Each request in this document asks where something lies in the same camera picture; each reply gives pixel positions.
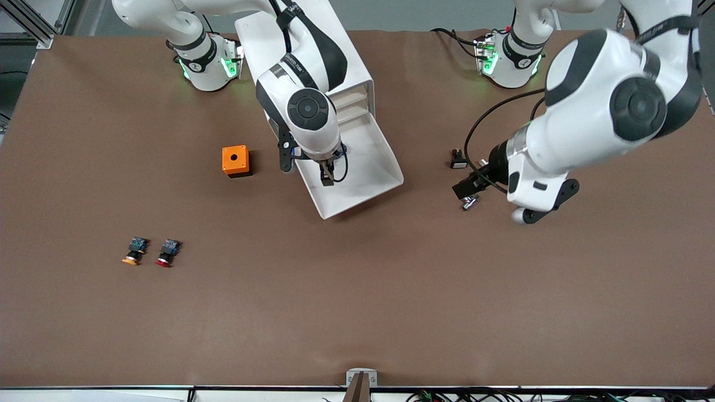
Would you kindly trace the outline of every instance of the round black joint cover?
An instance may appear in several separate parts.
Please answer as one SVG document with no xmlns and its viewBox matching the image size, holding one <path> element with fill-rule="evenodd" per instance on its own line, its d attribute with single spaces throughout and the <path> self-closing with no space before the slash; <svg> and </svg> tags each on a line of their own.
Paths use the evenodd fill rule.
<svg viewBox="0 0 715 402">
<path fill-rule="evenodd" d="M 288 100 L 288 117 L 302 129 L 319 130 L 327 123 L 327 100 L 322 92 L 304 88 Z"/>
<path fill-rule="evenodd" d="M 638 141 L 660 130 L 668 105 L 652 79 L 631 77 L 611 94 L 613 130 L 626 141 Z"/>
</svg>

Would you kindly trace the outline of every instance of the metal frame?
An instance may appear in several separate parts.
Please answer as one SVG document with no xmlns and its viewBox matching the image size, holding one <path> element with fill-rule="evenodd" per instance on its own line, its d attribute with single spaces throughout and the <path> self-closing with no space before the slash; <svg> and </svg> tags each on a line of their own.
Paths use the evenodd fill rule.
<svg viewBox="0 0 715 402">
<path fill-rule="evenodd" d="M 0 9 L 37 40 L 37 49 L 52 47 L 52 37 L 59 32 L 25 0 L 0 0 Z"/>
</svg>

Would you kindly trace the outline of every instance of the bolt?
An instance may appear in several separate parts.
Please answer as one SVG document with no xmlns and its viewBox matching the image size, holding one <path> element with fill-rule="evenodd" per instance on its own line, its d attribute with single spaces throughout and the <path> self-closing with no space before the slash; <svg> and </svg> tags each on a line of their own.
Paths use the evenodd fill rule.
<svg viewBox="0 0 715 402">
<path fill-rule="evenodd" d="M 464 202 L 464 204 L 462 205 L 462 211 L 469 211 L 470 209 L 472 209 L 474 204 L 477 203 L 477 201 L 479 201 L 479 197 L 477 197 L 476 195 L 464 197 L 462 199 L 462 202 Z"/>
</svg>

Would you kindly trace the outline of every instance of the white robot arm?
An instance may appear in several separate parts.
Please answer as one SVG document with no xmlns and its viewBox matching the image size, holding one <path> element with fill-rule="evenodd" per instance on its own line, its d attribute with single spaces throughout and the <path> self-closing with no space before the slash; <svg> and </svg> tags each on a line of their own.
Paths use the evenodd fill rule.
<svg viewBox="0 0 715 402">
<path fill-rule="evenodd" d="M 553 60 L 546 113 L 495 147 L 489 161 L 453 187 L 472 201 L 496 182 L 534 223 L 578 191 L 571 170 L 624 155 L 682 127 L 701 98 L 691 32 L 691 0 L 623 0 L 638 27 L 635 42 L 610 30 L 584 34 Z"/>
<path fill-rule="evenodd" d="M 208 34 L 194 14 L 178 10 L 185 5 L 202 14 L 261 11 L 275 15 L 287 53 L 260 75 L 256 97 L 278 127 L 281 169 L 291 171 L 294 159 L 312 159 L 320 164 L 324 185 L 345 178 L 347 150 L 340 139 L 335 106 L 325 93 L 345 80 L 347 58 L 292 0 L 112 0 L 112 4 L 128 25 L 165 35 L 187 78 L 204 91 L 221 89 L 235 77 L 227 67 L 235 58 L 236 46 Z M 295 46 L 290 38 L 297 42 Z M 333 175 L 338 159 L 345 161 L 342 179 Z"/>
<path fill-rule="evenodd" d="M 479 72 L 505 88 L 522 87 L 536 73 L 541 53 L 554 30 L 551 10 L 590 13 L 604 0 L 514 0 L 507 31 L 493 31 L 478 41 Z"/>
</svg>

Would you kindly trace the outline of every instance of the brown tabletop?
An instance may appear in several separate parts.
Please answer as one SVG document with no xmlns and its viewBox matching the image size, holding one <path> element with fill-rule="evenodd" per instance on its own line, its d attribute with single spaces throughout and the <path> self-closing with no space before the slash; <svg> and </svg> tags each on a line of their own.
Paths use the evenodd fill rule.
<svg viewBox="0 0 715 402">
<path fill-rule="evenodd" d="M 558 32 L 548 64 L 577 32 Z M 434 33 L 350 34 L 405 184 L 323 221 L 279 171 L 250 78 L 183 80 L 159 37 L 40 51 L 0 147 L 0 385 L 708 386 L 715 378 L 715 136 L 682 130 L 572 174 L 537 225 L 446 167 L 474 120 L 522 89 Z M 538 97 L 475 133 L 486 157 Z M 247 144 L 231 180 L 221 149 Z M 144 264 L 121 262 L 132 236 Z M 166 237 L 175 267 L 153 264 Z"/>
</svg>

